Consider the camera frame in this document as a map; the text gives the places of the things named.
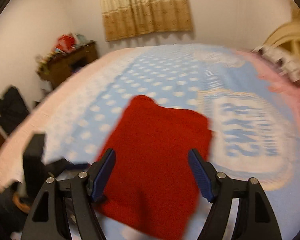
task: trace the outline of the curtain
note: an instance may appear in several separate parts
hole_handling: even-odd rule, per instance
[[[107,41],[193,29],[187,0],[101,0],[101,8]]]

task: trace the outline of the folded red fabric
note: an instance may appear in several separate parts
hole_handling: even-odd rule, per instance
[[[196,148],[206,159],[210,140],[201,114],[136,96],[99,155],[113,148],[117,158],[98,210],[148,235],[181,239],[199,196],[187,155]]]

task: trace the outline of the wall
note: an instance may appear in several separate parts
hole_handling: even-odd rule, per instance
[[[0,15],[0,94],[15,85],[32,108],[42,98],[34,57],[70,29],[66,0],[11,0]]]
[[[194,33],[151,33],[106,42],[100,0],[68,0],[72,30],[97,41],[99,53],[136,46],[200,42],[249,48],[291,20],[289,0],[189,0]]]

